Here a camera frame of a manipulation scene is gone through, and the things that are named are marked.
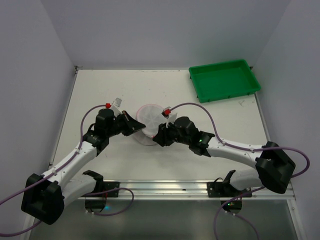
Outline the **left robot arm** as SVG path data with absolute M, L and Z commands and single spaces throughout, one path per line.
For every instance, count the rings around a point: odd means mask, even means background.
M 127 137 L 145 127 L 125 110 L 118 113 L 110 108 L 99 110 L 95 122 L 69 155 L 41 175 L 34 173 L 27 179 L 21 210 L 51 225 L 74 200 L 85 195 L 104 198 L 107 189 L 102 175 L 91 170 L 78 178 L 75 175 L 109 145 L 111 137 L 119 134 Z

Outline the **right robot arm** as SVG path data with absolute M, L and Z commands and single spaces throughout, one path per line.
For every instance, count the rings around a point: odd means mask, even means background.
M 224 180 L 238 191 L 265 187 L 284 194 L 296 168 L 292 159 L 274 142 L 259 146 L 220 141 L 215 134 L 198 130 L 186 116 L 173 123 L 160 124 L 152 140 L 162 147 L 184 144 L 196 155 L 224 158 L 249 166 L 244 171 L 231 170 Z

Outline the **white mesh laundry bag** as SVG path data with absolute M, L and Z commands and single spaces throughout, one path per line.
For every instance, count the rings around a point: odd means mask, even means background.
M 133 137 L 141 145 L 157 145 L 153 137 L 158 133 L 159 125 L 167 121 L 162 115 L 164 108 L 157 104 L 143 105 L 137 112 L 135 119 L 144 124 L 145 128 L 133 134 Z

